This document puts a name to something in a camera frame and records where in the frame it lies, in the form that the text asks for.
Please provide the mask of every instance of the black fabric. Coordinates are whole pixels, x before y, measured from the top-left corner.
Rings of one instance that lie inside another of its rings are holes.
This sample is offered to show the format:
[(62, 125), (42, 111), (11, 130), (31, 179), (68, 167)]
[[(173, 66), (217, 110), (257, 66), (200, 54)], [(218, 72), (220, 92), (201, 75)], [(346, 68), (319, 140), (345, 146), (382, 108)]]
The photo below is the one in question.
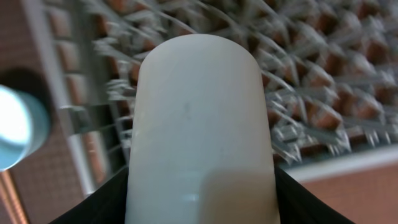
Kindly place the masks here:
[[(82, 203), (51, 223), (123, 224), (126, 212), (127, 180), (128, 169), (126, 168)], [(281, 224), (353, 223), (317, 199), (278, 167), (275, 168), (275, 181)]]

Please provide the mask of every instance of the wire grid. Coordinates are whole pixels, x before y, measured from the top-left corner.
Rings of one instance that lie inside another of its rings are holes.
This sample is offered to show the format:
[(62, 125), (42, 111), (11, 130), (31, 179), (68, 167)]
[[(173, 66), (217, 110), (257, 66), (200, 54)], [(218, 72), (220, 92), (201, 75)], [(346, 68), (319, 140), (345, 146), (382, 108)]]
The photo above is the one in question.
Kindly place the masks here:
[[(119, 121), (132, 123), (139, 66), (155, 46), (213, 34), (262, 69), (274, 159), (300, 164), (396, 142), (394, 1), (82, 1), (100, 18), (97, 52), (119, 73), (108, 83), (109, 99), (127, 104)], [(131, 132), (119, 128), (125, 151)]]

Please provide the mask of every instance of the white cylinder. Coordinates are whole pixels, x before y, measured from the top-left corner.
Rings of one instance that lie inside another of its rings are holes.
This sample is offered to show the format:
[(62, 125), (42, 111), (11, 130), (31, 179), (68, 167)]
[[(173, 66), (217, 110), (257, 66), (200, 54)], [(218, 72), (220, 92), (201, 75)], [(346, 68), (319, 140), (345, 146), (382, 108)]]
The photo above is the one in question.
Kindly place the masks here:
[(279, 223), (260, 69), (238, 44), (185, 35), (144, 60), (128, 224)]

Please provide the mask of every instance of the metal rack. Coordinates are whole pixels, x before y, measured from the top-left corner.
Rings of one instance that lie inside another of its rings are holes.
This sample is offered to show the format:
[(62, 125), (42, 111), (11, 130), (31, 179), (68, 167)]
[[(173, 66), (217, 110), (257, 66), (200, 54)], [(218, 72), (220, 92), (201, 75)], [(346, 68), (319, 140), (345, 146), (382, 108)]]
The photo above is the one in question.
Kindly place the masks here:
[[(92, 176), (85, 192), (128, 163), (142, 61), (155, 46), (185, 34), (231, 39), (256, 58), (281, 166), (382, 154), (397, 142), (394, 1), (35, 2), (27, 10), (60, 116), (78, 170), (85, 170), (81, 179)], [(73, 81), (77, 91), (66, 86)], [(82, 141), (87, 133), (95, 133), (89, 139), (96, 139), (103, 178), (94, 174)]]

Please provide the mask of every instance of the brown brick wall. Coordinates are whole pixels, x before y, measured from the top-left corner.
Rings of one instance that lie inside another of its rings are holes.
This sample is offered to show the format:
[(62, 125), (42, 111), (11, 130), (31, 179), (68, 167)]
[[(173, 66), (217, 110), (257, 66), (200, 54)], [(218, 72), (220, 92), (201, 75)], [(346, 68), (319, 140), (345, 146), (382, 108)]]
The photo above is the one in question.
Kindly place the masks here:
[(398, 164), (304, 186), (355, 223), (398, 223)]

